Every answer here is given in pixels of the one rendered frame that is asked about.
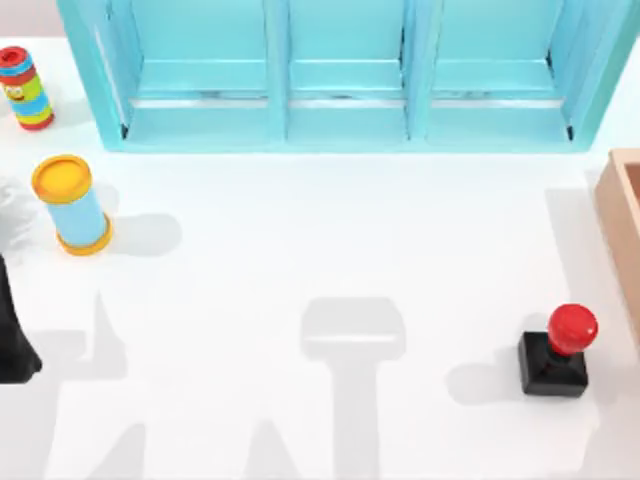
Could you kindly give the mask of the light blue rack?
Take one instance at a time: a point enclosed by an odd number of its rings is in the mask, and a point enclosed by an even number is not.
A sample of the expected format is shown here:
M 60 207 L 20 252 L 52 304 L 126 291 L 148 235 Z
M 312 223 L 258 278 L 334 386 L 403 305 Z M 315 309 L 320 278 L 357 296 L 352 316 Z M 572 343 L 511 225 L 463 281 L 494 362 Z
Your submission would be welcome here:
M 572 152 L 640 0 L 57 0 L 105 148 Z

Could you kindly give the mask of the blue and yellow can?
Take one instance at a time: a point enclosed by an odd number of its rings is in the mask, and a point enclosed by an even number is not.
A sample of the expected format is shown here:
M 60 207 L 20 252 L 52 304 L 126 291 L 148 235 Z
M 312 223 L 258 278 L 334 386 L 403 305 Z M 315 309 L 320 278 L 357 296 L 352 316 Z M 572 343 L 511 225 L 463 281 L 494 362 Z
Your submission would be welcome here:
M 89 165 L 64 154 L 41 162 L 32 174 L 32 189 L 46 205 L 62 248 L 75 256 L 103 250 L 113 236 L 113 224 L 93 189 Z

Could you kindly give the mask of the red and black stamp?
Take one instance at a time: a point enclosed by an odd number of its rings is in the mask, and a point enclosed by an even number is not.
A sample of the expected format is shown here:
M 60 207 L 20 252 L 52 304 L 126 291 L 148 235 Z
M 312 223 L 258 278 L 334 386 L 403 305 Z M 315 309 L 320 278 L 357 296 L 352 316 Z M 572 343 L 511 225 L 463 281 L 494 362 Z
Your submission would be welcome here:
M 578 303 L 558 306 L 544 331 L 525 331 L 518 342 L 521 389 L 542 397 L 579 398 L 589 385 L 585 350 L 599 331 L 596 316 Z

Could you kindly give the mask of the salmon-coloured box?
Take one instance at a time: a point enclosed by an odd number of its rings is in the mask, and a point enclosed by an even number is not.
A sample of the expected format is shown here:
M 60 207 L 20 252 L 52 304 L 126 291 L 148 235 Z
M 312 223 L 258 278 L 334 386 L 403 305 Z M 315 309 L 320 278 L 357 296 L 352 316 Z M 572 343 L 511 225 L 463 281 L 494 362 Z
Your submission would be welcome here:
M 640 148 L 616 148 L 594 188 L 600 225 L 640 351 Z

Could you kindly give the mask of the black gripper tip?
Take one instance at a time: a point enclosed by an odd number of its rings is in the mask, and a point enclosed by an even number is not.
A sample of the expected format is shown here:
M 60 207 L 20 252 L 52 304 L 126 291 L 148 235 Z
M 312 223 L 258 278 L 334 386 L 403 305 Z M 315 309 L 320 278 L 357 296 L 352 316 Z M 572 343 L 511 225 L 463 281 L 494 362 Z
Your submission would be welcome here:
M 6 263 L 0 254 L 0 385 L 27 383 L 42 367 L 17 317 Z

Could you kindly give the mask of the stack of coloured rings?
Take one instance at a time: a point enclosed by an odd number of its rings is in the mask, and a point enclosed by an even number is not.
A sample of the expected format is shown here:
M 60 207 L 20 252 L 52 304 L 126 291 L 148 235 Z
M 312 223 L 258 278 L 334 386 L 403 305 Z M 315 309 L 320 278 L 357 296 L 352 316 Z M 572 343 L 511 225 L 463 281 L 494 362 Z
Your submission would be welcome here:
M 0 49 L 0 85 L 22 128 L 37 131 L 53 122 L 53 109 L 26 49 Z

